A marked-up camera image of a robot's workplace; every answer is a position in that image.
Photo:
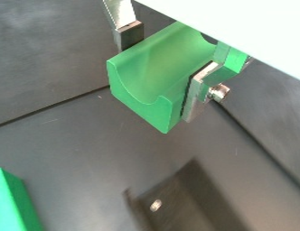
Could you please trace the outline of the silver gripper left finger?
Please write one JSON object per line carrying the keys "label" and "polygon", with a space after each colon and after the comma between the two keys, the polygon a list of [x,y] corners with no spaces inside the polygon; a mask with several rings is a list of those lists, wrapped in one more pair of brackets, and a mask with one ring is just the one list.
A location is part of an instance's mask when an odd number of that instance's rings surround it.
{"label": "silver gripper left finger", "polygon": [[143,23],[137,20],[131,0],[102,0],[119,51],[143,40]]}

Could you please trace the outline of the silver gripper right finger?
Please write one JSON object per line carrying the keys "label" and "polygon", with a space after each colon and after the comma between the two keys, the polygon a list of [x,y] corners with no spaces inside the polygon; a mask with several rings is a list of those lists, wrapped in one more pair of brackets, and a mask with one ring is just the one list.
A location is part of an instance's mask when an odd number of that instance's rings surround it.
{"label": "silver gripper right finger", "polygon": [[202,113],[206,103],[221,103],[230,93],[224,82],[234,78],[248,67],[253,58],[224,42],[218,42],[208,64],[190,76],[182,102],[181,119],[190,123]]}

